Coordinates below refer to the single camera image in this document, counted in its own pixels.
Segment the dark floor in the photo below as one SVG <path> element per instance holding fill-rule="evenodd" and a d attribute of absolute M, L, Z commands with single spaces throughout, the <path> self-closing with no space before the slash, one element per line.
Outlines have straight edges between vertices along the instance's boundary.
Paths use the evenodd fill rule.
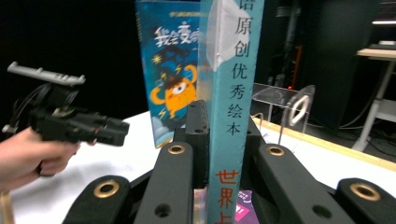
<path fill-rule="evenodd" d="M 263 104 L 257 104 L 252 101 L 250 113 L 264 113 L 268 111 L 268 107 L 262 108 Z M 276 123 L 280 120 L 281 113 L 274 113 L 271 122 Z M 340 129 L 338 132 L 330 131 L 323 126 L 315 124 L 309 120 L 305 133 L 317 138 L 335 143 L 343 147 L 352 147 L 359 138 L 361 128 Z M 396 162 L 396 126 L 395 123 L 384 120 L 376 120 L 370 132 L 370 141 L 363 151 L 364 153 L 376 156 L 378 158 Z"/>

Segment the cartoon character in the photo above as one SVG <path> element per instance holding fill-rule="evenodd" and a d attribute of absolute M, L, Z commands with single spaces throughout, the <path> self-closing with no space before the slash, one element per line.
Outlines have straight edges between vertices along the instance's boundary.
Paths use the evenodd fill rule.
<path fill-rule="evenodd" d="M 192 73 L 191 80 L 183 76 L 172 76 L 162 71 L 162 77 L 169 77 L 164 84 L 164 99 L 158 97 L 158 92 L 161 90 L 160 87 L 154 88 L 150 93 L 150 100 L 152 103 L 155 105 L 165 104 L 166 109 L 170 112 L 171 119 L 175 117 L 178 110 L 184 108 L 196 99 L 194 83 L 197 79 L 197 69 L 194 65 L 188 64 L 184 70 Z"/>

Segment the white tabletop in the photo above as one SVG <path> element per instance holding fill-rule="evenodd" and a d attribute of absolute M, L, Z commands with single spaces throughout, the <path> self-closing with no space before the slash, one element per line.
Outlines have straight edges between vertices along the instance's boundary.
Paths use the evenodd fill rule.
<path fill-rule="evenodd" d="M 11 191 L 16 224 L 62 223 L 74 200 L 94 179 L 121 175 L 132 181 L 152 169 L 160 150 L 154 147 L 149 112 L 125 121 L 131 126 L 123 147 L 82 144 L 62 173 Z M 269 143 L 271 136 L 277 139 L 275 133 L 266 133 Z M 283 139 L 282 145 L 318 181 L 335 189 L 340 179 L 359 177 L 396 197 L 396 172 L 289 137 Z"/>

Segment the book cover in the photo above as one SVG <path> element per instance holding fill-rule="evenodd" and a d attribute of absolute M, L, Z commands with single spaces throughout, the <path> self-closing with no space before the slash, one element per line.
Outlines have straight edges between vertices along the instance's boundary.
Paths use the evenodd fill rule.
<path fill-rule="evenodd" d="M 200 3 L 135 2 L 140 55 L 155 147 L 168 143 L 196 100 Z"/>
<path fill-rule="evenodd" d="M 233 223 L 264 1 L 201 1 L 197 97 L 210 125 L 207 223 Z"/>

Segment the white table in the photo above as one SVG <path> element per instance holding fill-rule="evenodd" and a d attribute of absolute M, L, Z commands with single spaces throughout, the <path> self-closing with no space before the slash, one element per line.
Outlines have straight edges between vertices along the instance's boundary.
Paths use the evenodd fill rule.
<path fill-rule="evenodd" d="M 154 147 L 149 112 L 125 121 L 131 127 L 123 147 L 83 144 L 62 173 L 11 191 L 16 224 L 62 223 L 74 200 L 94 179 L 121 175 L 132 181 L 152 169 L 160 150 Z M 376 158 L 352 149 L 341 147 L 346 152 L 339 153 L 318 147 L 312 144 L 312 138 L 296 141 L 284 137 L 282 142 L 318 181 L 336 188 L 342 178 L 364 178 L 396 197 L 396 164 L 388 168 L 377 166 L 373 163 L 381 163 L 381 159 L 371 163 L 377 161 Z M 315 141 L 329 148 L 336 147 L 320 139 Z"/>
<path fill-rule="evenodd" d="M 390 77 L 396 64 L 396 50 L 388 49 L 362 49 L 358 51 L 360 56 L 368 56 L 370 59 L 389 61 L 387 71 L 382 76 L 381 85 L 373 100 L 367 119 L 364 122 L 361 136 L 353 145 L 353 149 L 363 151 L 367 146 L 368 136 L 373 127 L 375 119 L 385 119 L 396 122 L 396 102 L 383 99 Z"/>

